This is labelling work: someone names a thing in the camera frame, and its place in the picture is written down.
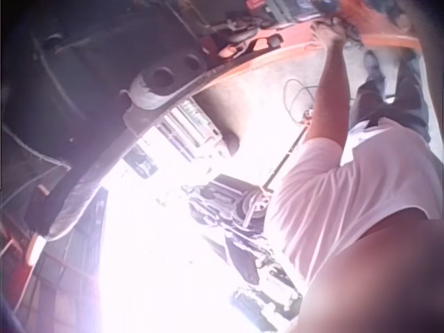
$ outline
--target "wire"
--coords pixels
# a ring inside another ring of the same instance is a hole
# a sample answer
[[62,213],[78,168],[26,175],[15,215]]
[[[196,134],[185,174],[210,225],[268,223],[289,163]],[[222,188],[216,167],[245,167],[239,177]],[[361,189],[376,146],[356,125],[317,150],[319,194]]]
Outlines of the wire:
[[[293,97],[293,99],[291,100],[290,106],[287,105],[287,88],[289,86],[289,84],[291,82],[296,82],[298,83],[301,88],[298,90],[298,92],[296,93],[296,95]],[[296,119],[293,118],[293,115],[291,114],[291,109],[293,108],[294,103],[296,102],[296,99],[299,97],[299,95],[303,92],[306,91],[308,93],[308,95],[310,95],[311,97],[311,101],[314,103],[314,96],[313,94],[310,92],[310,89],[313,88],[317,88],[317,85],[310,85],[310,86],[306,86],[301,80],[297,79],[297,78],[290,78],[289,80],[286,81],[286,83],[284,84],[284,89],[283,89],[283,101],[284,101],[284,108],[287,111],[287,113],[289,114],[290,118],[299,125],[304,125],[305,124],[301,121],[298,121]]]
[[7,127],[7,125],[5,123],[1,124],[1,129],[4,130],[5,133],[7,133],[15,141],[16,144],[21,146],[23,149],[27,150],[32,155],[40,158],[41,160],[44,160],[45,162],[52,163],[52,164],[57,165],[59,167],[64,167],[67,170],[71,169],[71,166],[67,162],[57,160],[55,158],[43,155],[43,154],[39,153],[38,151],[35,151],[34,149],[32,149],[30,146],[25,144],[18,136],[16,136],[16,134],[14,134],[11,131],[11,129],[9,127]]
[[39,180],[40,178],[43,178],[44,176],[46,176],[48,173],[56,170],[57,168],[59,168],[60,166],[55,165],[52,168],[46,170],[44,173],[41,173],[40,175],[35,176],[34,178],[28,180],[27,182],[25,182],[21,187],[19,187],[18,189],[16,189],[13,193],[11,193],[11,195],[9,195],[9,197],[7,197],[5,199],[5,201],[3,201],[0,204],[0,210],[2,210],[13,198],[15,198],[21,191],[23,191],[25,188],[27,188],[29,185],[33,184],[36,180]]

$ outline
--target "bright light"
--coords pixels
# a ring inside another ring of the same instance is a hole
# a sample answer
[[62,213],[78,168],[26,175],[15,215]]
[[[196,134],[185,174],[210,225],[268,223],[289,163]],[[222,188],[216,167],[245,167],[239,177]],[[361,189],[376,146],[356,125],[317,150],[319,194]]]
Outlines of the bright light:
[[162,207],[131,176],[115,178],[108,189],[104,333],[257,332],[228,302],[240,280],[199,237],[186,203]]

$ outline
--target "concrete floor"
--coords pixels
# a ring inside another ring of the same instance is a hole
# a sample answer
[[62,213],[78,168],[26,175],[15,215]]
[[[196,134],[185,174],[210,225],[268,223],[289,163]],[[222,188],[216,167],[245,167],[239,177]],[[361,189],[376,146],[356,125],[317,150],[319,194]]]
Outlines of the concrete floor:
[[[386,75],[386,93],[393,94],[398,72],[396,58],[390,49],[378,49],[376,52]],[[355,97],[358,87],[366,79],[362,65],[363,54],[364,51],[358,48],[344,51],[351,97]],[[301,131],[301,127],[292,122],[284,109],[284,84],[290,78],[298,78],[307,86],[317,85],[324,62],[325,52],[318,51],[304,58],[277,62],[249,71],[195,95],[197,103],[221,130],[231,130],[241,140],[238,153],[226,167],[226,174],[253,184],[264,184]],[[432,112],[424,69],[422,62],[425,99],[431,115],[430,146],[443,160],[443,143],[436,116]],[[290,83],[287,90],[288,104],[299,89],[297,83]],[[300,118],[301,112],[310,105],[311,98],[303,92],[292,108],[292,115]]]

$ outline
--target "wheel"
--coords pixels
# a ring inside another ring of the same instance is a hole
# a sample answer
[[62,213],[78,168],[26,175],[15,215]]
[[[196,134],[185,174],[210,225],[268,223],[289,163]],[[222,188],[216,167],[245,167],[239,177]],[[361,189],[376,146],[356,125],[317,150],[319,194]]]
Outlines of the wheel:
[[244,220],[248,210],[253,204],[253,199],[256,195],[260,193],[259,200],[261,200],[261,204],[257,206],[256,210],[253,212],[252,220],[263,219],[266,214],[266,209],[268,207],[269,197],[266,194],[263,194],[261,189],[253,189],[249,191],[237,204],[236,204],[236,215],[240,220]]

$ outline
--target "person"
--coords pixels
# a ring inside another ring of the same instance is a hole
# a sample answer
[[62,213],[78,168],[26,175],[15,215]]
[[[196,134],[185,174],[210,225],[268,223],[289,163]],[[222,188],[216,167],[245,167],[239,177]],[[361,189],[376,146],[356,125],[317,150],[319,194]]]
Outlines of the person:
[[305,139],[270,201],[265,234],[302,295],[327,260],[394,225],[443,218],[443,164],[430,151],[419,59],[399,49],[395,99],[377,56],[350,110],[339,20],[312,24],[327,57]]

